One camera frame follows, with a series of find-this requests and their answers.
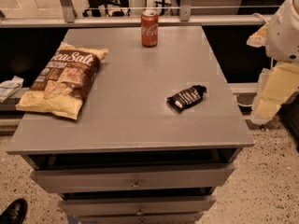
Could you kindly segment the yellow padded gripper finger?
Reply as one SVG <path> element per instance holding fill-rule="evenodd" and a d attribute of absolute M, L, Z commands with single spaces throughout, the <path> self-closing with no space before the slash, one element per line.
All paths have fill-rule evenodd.
<path fill-rule="evenodd" d="M 266 23 L 257 32 L 255 32 L 253 35 L 251 35 L 247 40 L 247 44 L 254 48 L 264 47 L 267 26 L 268 26 L 268 24 Z"/>
<path fill-rule="evenodd" d="M 272 120 L 298 88 L 298 63 L 278 62 L 272 69 L 264 68 L 259 76 L 250 120 L 257 125 Z"/>

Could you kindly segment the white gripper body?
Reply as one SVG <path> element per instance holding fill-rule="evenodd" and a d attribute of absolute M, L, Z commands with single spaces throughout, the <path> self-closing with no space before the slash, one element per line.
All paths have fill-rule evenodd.
<path fill-rule="evenodd" d="M 285 0 L 268 23 L 266 54 L 276 61 L 299 63 L 299 14 L 296 0 Z"/>

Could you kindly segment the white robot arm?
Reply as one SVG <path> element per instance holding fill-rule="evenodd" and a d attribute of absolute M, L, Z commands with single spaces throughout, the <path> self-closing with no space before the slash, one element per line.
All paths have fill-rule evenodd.
<path fill-rule="evenodd" d="M 285 0 L 272 19 L 247 44 L 265 47 L 271 62 L 259 75 L 250 120 L 264 125 L 299 88 L 299 0 Z"/>

